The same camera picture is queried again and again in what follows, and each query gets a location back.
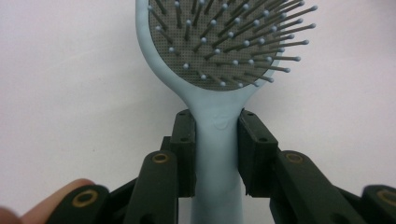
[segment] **human hand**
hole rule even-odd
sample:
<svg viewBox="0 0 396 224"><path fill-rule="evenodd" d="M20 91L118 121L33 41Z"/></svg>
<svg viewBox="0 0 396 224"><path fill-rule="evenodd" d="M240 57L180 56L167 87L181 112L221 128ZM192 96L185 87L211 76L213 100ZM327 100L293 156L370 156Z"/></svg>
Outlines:
<svg viewBox="0 0 396 224"><path fill-rule="evenodd" d="M47 199L36 205L26 214L17 217L9 209L0 207L0 223L1 224L45 224L53 210L58 206L62 199L74 189L94 183L88 179L77 179L55 193Z"/></svg>

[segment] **bristle pad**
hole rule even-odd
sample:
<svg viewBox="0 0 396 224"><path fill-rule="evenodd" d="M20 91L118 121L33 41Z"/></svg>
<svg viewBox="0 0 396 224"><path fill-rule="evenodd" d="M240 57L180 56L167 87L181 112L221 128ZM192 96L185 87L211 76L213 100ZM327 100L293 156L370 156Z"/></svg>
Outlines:
<svg viewBox="0 0 396 224"><path fill-rule="evenodd" d="M181 19L178 18L179 21L182 21L181 26L177 27L177 11L175 8L175 1L172 0L148 0L149 4L152 6L152 10L157 11L161 20L167 25L166 34L170 36L173 40L172 43L169 42L164 36L158 32L158 28L156 27L160 24L158 23L158 19L153 16L153 13L149 14L149 24L151 36L154 42L154 45L159 52L160 56L163 58L163 61L172 69L175 74L184 80L188 81L190 84L195 85L197 87L212 90L212 91L232 91L241 88L241 85L236 85L235 82L230 81L231 79L237 80L237 83L242 81L243 86L247 86L250 83L254 83L258 78L257 76L262 76L267 69L266 68L255 68L254 65L249 63L241 63L238 65L228 65L223 64L219 65L218 61L221 62L233 62L235 60L243 60L251 58L251 52L257 51L267 51L269 49L275 48L279 45L278 42L275 42L271 45L255 45L249 48L237 49L224 52L225 49L228 49L232 46L238 46L244 43L246 39L251 36L254 36L251 30L248 30L238 37L227 39L222 42L215 48L212 47L212 44L218 41L221 37L219 37L219 33L226 27L225 23L233 16L232 12L243 2L242 0L234 1L232 4L224 7L224 4L227 1L214 1L210 6L210 9L206 10L207 14L203 12L199 12L199 10L206 9L206 5L210 2L206 1L197 1L197 7L194 14L191 13L193 8L193 0L179 1ZM161 13L161 9L158 7L156 1L161 1L162 5L167 9L166 14ZM255 5L256 2L261 2L262 0L250 0L249 3ZM244 22L251 21L254 18L257 18L259 14L261 14L265 9L267 4L262 4L257 7L252 13L249 14L245 19L241 18L241 22L236 24L233 28L230 29L231 32L237 32L238 28L245 25ZM220 16L216 18L216 25L213 25L208 31L208 26L210 26L210 22L217 15ZM273 9L269 11L269 16L276 14L278 11ZM190 27L189 40L186 40L186 20L195 21L196 25ZM260 23L265 23L265 18L260 20ZM268 32L269 35L260 36L257 39L263 38L265 42L271 42L274 40L271 32ZM207 40L207 44L200 44L202 38L205 37ZM177 52L177 54L169 51L170 48L173 48ZM212 57L206 57L214 52L215 49L219 49L220 53L213 55ZM268 53L263 57L274 57L276 56L276 52ZM197 72L200 71L203 74L207 74L208 78L202 79L197 76ZM245 73L254 74L256 76L246 76ZM219 84L219 80L225 83L224 85Z"/></svg>

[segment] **paddle brush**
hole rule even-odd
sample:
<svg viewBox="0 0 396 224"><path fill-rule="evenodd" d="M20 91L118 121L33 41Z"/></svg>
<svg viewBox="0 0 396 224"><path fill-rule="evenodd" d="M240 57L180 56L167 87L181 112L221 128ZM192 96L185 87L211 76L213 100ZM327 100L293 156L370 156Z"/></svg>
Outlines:
<svg viewBox="0 0 396 224"><path fill-rule="evenodd" d="M196 121L196 191L191 223L243 223L237 170L237 119L275 71L299 25L301 0L136 0L140 48L155 75L186 103Z"/></svg>

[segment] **hairbrush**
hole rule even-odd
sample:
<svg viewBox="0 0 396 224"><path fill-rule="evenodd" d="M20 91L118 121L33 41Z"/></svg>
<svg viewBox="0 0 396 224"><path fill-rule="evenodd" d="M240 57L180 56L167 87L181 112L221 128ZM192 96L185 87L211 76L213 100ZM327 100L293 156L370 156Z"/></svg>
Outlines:
<svg viewBox="0 0 396 224"><path fill-rule="evenodd" d="M238 117L248 98L275 71L300 16L301 0L136 0L140 48L155 75L187 105L196 121L196 186L191 223L243 223L237 170Z"/></svg>

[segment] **white surface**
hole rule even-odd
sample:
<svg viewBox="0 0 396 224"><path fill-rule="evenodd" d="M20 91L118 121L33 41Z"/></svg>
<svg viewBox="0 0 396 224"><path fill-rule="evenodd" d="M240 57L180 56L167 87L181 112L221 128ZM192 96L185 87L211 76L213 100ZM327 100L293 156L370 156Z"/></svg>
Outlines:
<svg viewBox="0 0 396 224"><path fill-rule="evenodd" d="M396 187L394 0L306 0L315 30L247 103L283 150L309 156L343 189ZM0 205L19 214L69 181L113 190L172 132L181 100L137 44L134 1L0 1ZM181 223L190 203L181 200ZM273 223L245 201L246 223Z"/></svg>

